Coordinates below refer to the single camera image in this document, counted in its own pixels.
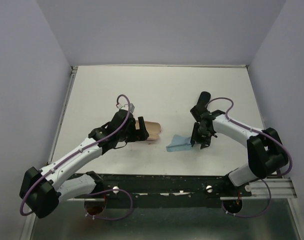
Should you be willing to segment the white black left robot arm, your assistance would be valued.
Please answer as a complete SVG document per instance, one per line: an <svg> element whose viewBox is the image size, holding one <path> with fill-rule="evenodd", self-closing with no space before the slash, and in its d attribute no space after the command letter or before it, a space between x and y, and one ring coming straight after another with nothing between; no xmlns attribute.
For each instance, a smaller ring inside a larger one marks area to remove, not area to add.
<svg viewBox="0 0 304 240"><path fill-rule="evenodd" d="M69 178L90 161L116 149L118 143L141 142L148 137L142 116L134 118L126 110L117 111L111 121L93 129L81 144L58 161L41 169L31 167L25 172L19 193L22 199L20 214L29 215L24 212L27 205L30 213L41 219L52 213L65 199L85 194L98 197L103 186L90 175Z"/></svg>

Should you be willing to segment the pink glasses case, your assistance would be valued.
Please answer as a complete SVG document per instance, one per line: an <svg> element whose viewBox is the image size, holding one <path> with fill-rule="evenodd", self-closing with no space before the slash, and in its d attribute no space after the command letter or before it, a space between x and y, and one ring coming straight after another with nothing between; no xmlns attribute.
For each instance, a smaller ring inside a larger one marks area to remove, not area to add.
<svg viewBox="0 0 304 240"><path fill-rule="evenodd" d="M149 137L146 141L156 141L160 138L161 125L158 122L144 121Z"/></svg>

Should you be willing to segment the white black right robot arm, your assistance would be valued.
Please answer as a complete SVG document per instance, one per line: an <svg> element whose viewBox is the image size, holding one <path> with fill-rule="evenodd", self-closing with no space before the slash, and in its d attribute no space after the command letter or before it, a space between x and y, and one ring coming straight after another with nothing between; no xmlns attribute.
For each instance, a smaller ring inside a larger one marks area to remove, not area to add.
<svg viewBox="0 0 304 240"><path fill-rule="evenodd" d="M251 128L228 119L221 110L210 112L200 104L195 105L190 112L195 119L190 140L192 146L199 144L201 149L207 148L213 137L223 134L247 149L247 163L229 172L227 180L222 183L222 191L226 195L235 195L241 185L264 179L289 163L288 154L275 129Z"/></svg>

